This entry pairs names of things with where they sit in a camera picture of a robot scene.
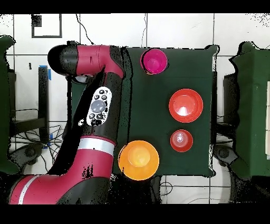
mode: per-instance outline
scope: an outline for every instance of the white tile floor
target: white tile floor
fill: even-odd
[[[148,29],[144,13],[139,14],[81,14],[78,15],[94,44],[118,46],[152,46],[174,48],[205,48],[207,45],[220,46],[217,57],[218,72],[218,115],[224,114],[223,77],[235,72],[228,59],[237,53],[243,41],[254,41],[260,48],[270,45],[269,18],[267,14],[148,14]],[[43,15],[42,27],[35,32],[43,35],[57,35],[57,15]],[[0,35],[12,36],[16,43],[7,50],[10,68],[17,73],[17,109],[37,108],[38,66],[48,66],[46,55],[49,49],[67,40],[90,44],[85,30],[78,24],[75,14],[62,15],[62,38],[33,39],[30,15],[0,15]],[[67,120],[66,81],[52,71],[49,80],[50,126],[65,125]],[[37,116],[36,111],[17,112],[20,119]],[[47,169],[52,165],[48,150],[44,150]],[[230,177],[227,168],[213,159],[216,176],[208,179],[201,176],[166,176],[169,184],[161,186],[163,203],[225,203],[230,195]],[[27,167],[26,173],[46,173],[44,161]]]

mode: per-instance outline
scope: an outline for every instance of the blue tape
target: blue tape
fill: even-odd
[[[48,69],[48,78],[49,80],[52,80],[52,72],[50,69]]]
[[[50,140],[53,139],[53,134],[50,134],[49,139],[50,139]]]

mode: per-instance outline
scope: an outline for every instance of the floor tile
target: floor tile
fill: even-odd
[[[55,20],[55,14],[46,14],[43,18],[42,24],[44,23],[45,27],[36,27],[41,29],[39,33],[55,34],[56,31],[52,31],[58,23]],[[80,25],[75,14],[62,14],[62,38],[32,38],[31,15],[27,14],[14,15],[14,28],[15,54],[48,54],[49,50],[56,45],[80,40]]]
[[[228,203],[230,199],[230,188],[211,187],[210,198],[210,204]]]
[[[167,195],[167,204],[191,204],[208,203],[209,187],[179,187],[172,188],[172,192]]]
[[[231,57],[217,57],[217,115],[224,115],[224,76],[235,72],[233,64],[229,61]]]
[[[239,45],[253,41],[259,48],[270,45],[268,13],[215,13],[214,43],[219,55],[236,55]]]
[[[8,63],[8,66],[10,69],[14,69],[14,56],[13,55],[7,55],[6,56],[6,60],[7,60],[7,63]]]
[[[129,47],[141,47],[142,34],[146,27],[144,13],[81,14],[81,23],[94,44]],[[81,42],[91,45],[83,27],[81,27]]]
[[[167,195],[165,195],[165,194],[166,194],[166,187],[165,186],[161,186],[160,187],[160,199],[161,199],[161,203],[162,204],[166,204],[167,203]]]
[[[56,158],[57,153],[59,151],[59,147],[61,147],[62,144],[62,136],[64,129],[64,123],[58,123],[58,122],[49,122],[49,130],[50,134],[52,134],[52,140],[49,147],[44,147],[42,149],[42,156],[46,161],[46,168],[49,170],[52,167],[53,160],[52,158]],[[45,168],[45,162],[40,156],[37,159],[37,163],[34,165],[27,165],[24,171],[24,174],[45,174],[47,173],[47,170]]]
[[[266,106],[265,129],[270,130],[270,106]]]
[[[205,48],[213,43],[213,13],[149,13],[148,46]]]
[[[0,14],[0,36],[8,35],[13,37],[13,15]],[[13,54],[13,46],[7,50],[7,54]]]
[[[216,158],[213,157],[213,170],[216,175],[211,178],[211,186],[230,186],[230,172],[227,167],[219,165]]]
[[[203,176],[167,175],[166,181],[168,182],[167,186],[170,186],[170,184],[173,186],[209,186],[209,178]],[[162,182],[165,182],[165,176],[161,178]]]
[[[15,56],[16,109],[38,109],[38,67],[48,66],[47,56]],[[49,120],[67,120],[67,81],[64,76],[51,70],[49,80]],[[36,111],[20,111],[18,120],[31,119]]]
[[[270,81],[267,82],[267,101],[266,105],[270,106]]]
[[[265,132],[265,154],[270,155],[270,130]]]

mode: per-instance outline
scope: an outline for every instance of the wire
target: wire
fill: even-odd
[[[144,21],[145,21],[145,23],[146,23],[146,13],[144,14]],[[145,32],[145,30],[146,30],[146,27],[144,28],[144,30],[143,30],[143,33],[142,33],[142,38],[141,38],[141,48],[142,48],[142,39],[143,39],[143,36],[144,36],[144,32]]]
[[[223,144],[223,143],[230,143],[233,142],[233,140],[225,141],[225,142],[217,142],[216,144]]]
[[[43,159],[43,161],[44,161],[44,163],[45,163],[45,169],[46,169],[46,171],[48,172],[46,160],[45,160],[45,158],[44,158],[42,155],[40,155],[40,156],[41,156],[41,158]]]
[[[53,141],[53,144],[52,144],[52,145],[56,145],[56,149],[60,148],[60,146],[57,145],[57,143],[61,143],[61,142],[62,142],[62,140],[58,139],[58,137],[60,137],[60,136],[62,135],[62,134],[59,135],[59,131],[60,131],[60,130],[63,130],[63,129],[62,129],[62,125],[51,126],[51,127],[49,127],[49,128],[52,128],[52,127],[59,127],[58,130],[56,130],[56,131],[50,133],[50,135],[51,135],[51,134],[57,132],[57,135],[56,135],[55,138],[51,139],[48,143],[43,144],[43,145],[49,148],[49,150],[50,150],[50,155],[51,155],[51,157],[52,157],[52,164],[53,164],[54,161],[55,161],[55,158],[56,158],[57,155],[58,155],[58,152],[57,152],[56,150],[53,150],[53,149],[50,147],[51,145],[49,145],[49,143],[51,143],[51,141]],[[29,134],[34,134],[34,135],[36,135],[36,136],[39,137],[39,135],[37,134],[37,132],[36,132],[36,131],[34,131],[34,132],[35,132],[35,133],[25,132],[25,133],[24,133],[24,134],[25,134],[25,137],[22,136],[22,135],[20,135],[20,134],[18,134],[20,137],[17,137],[17,138],[24,139],[24,140],[28,140],[29,142],[19,142],[19,141],[11,141],[11,142],[12,142],[12,143],[21,143],[21,144],[41,143],[40,141],[36,141],[35,139],[33,139],[33,138],[30,139],[30,138],[28,137],[27,133],[29,133]]]
[[[76,18],[77,18],[77,22],[78,22],[80,25],[82,25],[82,27],[84,28],[84,30],[85,30],[85,35],[86,35],[87,39],[91,42],[92,45],[94,45],[94,43],[93,43],[93,42],[89,39],[89,37],[87,36],[86,28],[85,28],[84,25],[79,21],[77,14],[76,14]]]
[[[190,203],[192,203],[192,202],[194,202],[194,201],[197,201],[197,200],[199,200],[199,199],[209,199],[209,198],[197,198],[197,199],[194,199],[194,200],[188,202],[188,204],[190,204]],[[217,201],[233,202],[233,201],[224,200],[224,199],[215,199],[215,198],[210,198],[210,199],[211,199],[211,200],[217,200]]]
[[[170,184],[171,185],[171,190],[170,190],[170,192],[168,193],[168,192],[166,192],[166,194],[161,194],[160,196],[166,196],[166,195],[168,195],[168,194],[170,194],[171,192],[172,192],[172,188],[173,188],[173,186],[172,186],[172,184],[171,183],[169,183],[169,182],[167,182],[166,180],[165,180],[165,182],[162,182],[161,184],[160,184],[160,186],[162,185],[162,184],[164,184],[164,183],[168,183],[168,184]]]
[[[38,109],[23,109],[23,110],[16,110],[16,111],[25,111],[25,110],[37,110],[38,111]]]

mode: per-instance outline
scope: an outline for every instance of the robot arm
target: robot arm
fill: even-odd
[[[105,203],[116,146],[123,78],[119,48],[105,45],[61,45],[48,54],[59,74],[96,75],[101,86],[90,96],[83,134],[70,169],[63,175],[28,175],[13,187],[10,204]]]

